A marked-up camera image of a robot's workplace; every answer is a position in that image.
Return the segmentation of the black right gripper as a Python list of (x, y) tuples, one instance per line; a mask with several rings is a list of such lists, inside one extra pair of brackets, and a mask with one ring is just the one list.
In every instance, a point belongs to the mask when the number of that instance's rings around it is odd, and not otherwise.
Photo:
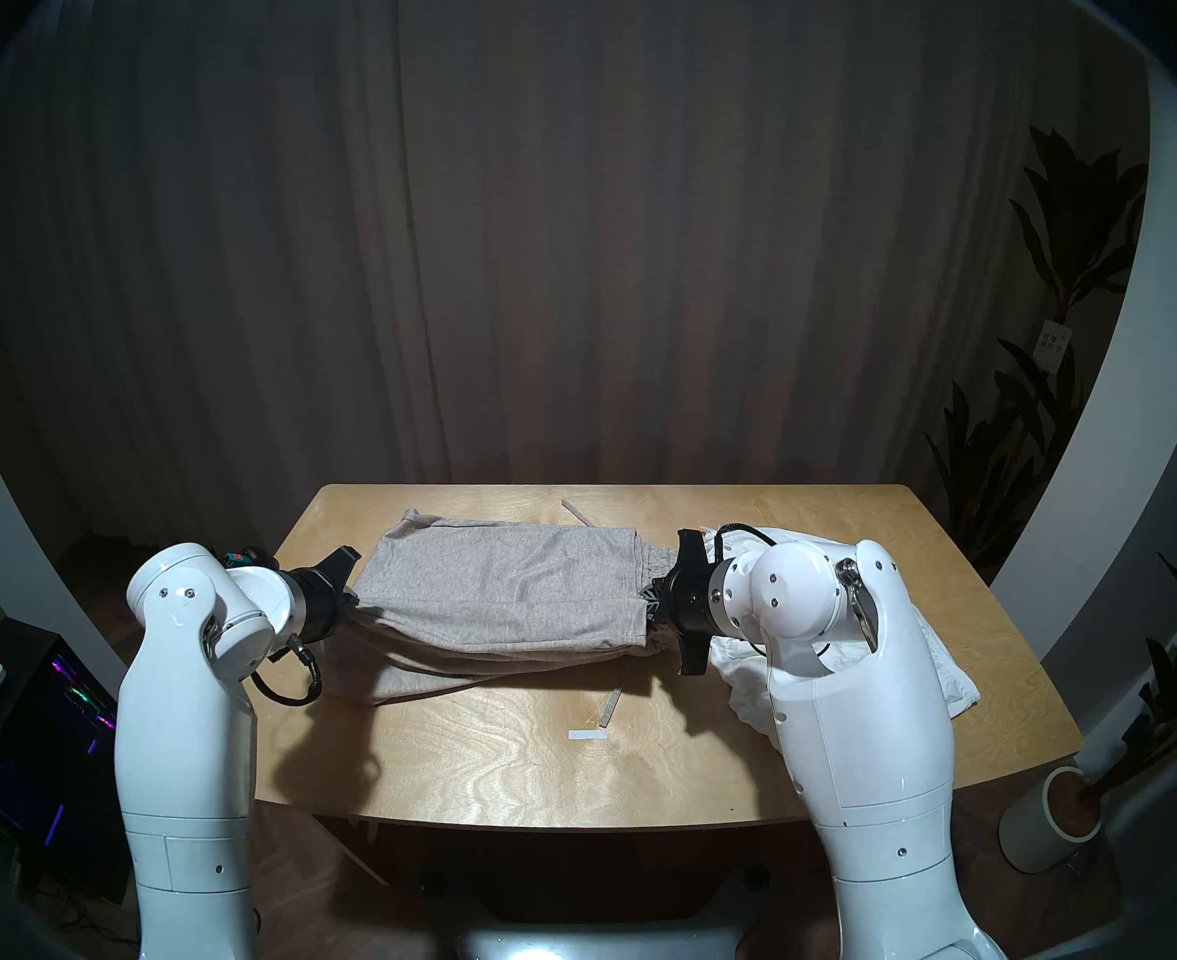
[(703, 676), (707, 671), (710, 645), (724, 635), (712, 612), (714, 576), (719, 565), (709, 560), (701, 531), (678, 531), (679, 548), (674, 566), (651, 582), (654, 596), (652, 622), (674, 631), (681, 676)]

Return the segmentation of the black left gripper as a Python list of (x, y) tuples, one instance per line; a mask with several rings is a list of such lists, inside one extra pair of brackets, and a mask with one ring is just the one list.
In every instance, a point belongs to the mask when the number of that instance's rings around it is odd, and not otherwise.
[(355, 607), (359, 598), (348, 580), (361, 559), (359, 551), (343, 545), (331, 553), (331, 564), (290, 569), (291, 580), (302, 589), (302, 631), (295, 633), (299, 642), (320, 642), (331, 635), (345, 613)]

